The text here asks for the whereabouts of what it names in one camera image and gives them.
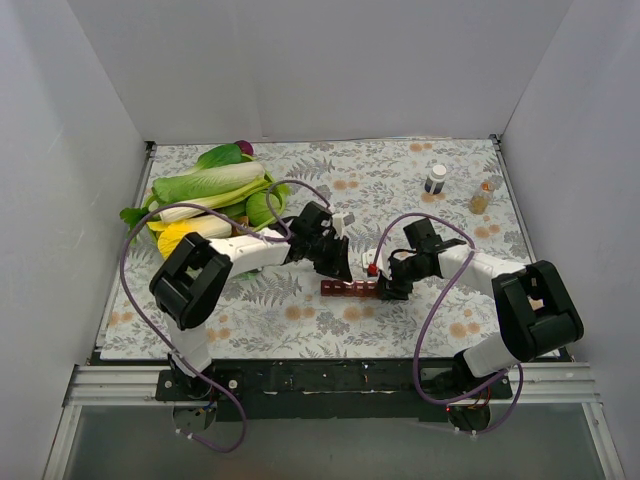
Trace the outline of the red weekly pill organizer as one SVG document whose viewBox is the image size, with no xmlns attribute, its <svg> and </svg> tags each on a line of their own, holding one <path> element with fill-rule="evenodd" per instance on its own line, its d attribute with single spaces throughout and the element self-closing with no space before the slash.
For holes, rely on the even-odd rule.
<svg viewBox="0 0 640 480">
<path fill-rule="evenodd" d="M 380 289 L 375 281 L 322 280 L 321 295 L 323 297 L 379 298 Z"/>
</svg>

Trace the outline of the clear yellow pill bottle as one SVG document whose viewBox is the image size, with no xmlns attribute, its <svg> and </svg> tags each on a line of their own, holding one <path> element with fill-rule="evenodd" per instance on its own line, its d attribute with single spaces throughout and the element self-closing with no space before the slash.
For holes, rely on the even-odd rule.
<svg viewBox="0 0 640 480">
<path fill-rule="evenodd" d="M 493 199 L 494 191 L 492 182 L 482 182 L 471 197 L 469 210 L 476 215 L 484 214 Z"/>
</svg>

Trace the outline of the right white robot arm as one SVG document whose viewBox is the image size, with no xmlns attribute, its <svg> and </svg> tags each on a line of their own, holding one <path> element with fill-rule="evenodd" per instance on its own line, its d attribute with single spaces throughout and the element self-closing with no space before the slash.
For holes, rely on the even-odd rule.
<svg viewBox="0 0 640 480">
<path fill-rule="evenodd" d="M 513 366 L 520 366 L 584 336 L 584 325 L 557 270 L 549 261 L 522 264 L 481 253 L 463 231 L 445 240 L 433 227 L 437 217 L 409 214 L 404 233 L 409 255 L 381 261 L 377 249 L 369 273 L 377 274 L 384 300 L 406 300 L 415 283 L 445 280 L 493 299 L 499 330 L 453 358 L 450 387 L 463 400 L 479 395 Z"/>
</svg>

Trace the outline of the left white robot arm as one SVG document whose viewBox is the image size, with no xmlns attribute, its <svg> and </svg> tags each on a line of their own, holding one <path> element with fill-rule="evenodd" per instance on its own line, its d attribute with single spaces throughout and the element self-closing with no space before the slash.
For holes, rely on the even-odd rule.
<svg viewBox="0 0 640 480">
<path fill-rule="evenodd" d="M 180 390 L 193 400 L 205 398 L 213 386 L 206 370 L 212 364 L 206 320 L 228 280 L 267 266 L 301 260 L 316 273 L 350 282 L 351 214 L 332 213 L 308 203 L 297 216 L 273 221 L 254 235 L 206 239 L 189 233 L 178 243 L 150 282 L 149 290 L 169 328 L 169 360 Z"/>
</svg>

